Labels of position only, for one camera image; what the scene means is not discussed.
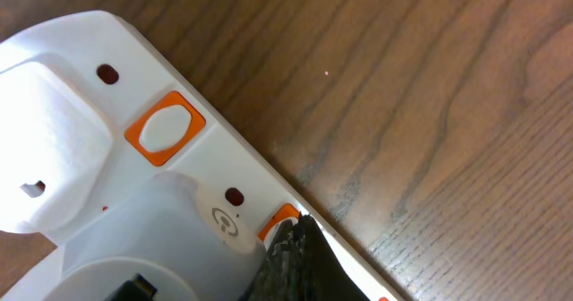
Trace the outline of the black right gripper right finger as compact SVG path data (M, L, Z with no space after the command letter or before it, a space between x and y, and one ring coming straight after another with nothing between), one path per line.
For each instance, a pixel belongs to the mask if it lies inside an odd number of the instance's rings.
M322 234L317 221L300 215L304 232L304 263L316 300L368 301L364 292L349 278Z

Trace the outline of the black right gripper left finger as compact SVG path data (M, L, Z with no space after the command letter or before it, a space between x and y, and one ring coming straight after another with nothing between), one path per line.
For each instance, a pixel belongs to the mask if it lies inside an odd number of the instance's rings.
M309 299L305 265L305 233L292 220L280 224L266 257L240 301L304 301Z

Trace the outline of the white power strip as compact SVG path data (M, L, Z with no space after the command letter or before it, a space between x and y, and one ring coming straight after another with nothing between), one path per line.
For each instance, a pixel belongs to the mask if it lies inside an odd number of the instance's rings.
M316 210L122 18L1 44L1 229L55 250L9 300L237 300L279 226Z

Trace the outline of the white usb wall charger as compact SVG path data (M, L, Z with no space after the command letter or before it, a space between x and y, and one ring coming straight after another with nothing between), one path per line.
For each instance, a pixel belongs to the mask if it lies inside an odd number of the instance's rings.
M101 300L135 275L164 300L234 300L265 250L205 181L212 115L178 82L103 100L38 61L1 75L1 228L61 254L46 300Z

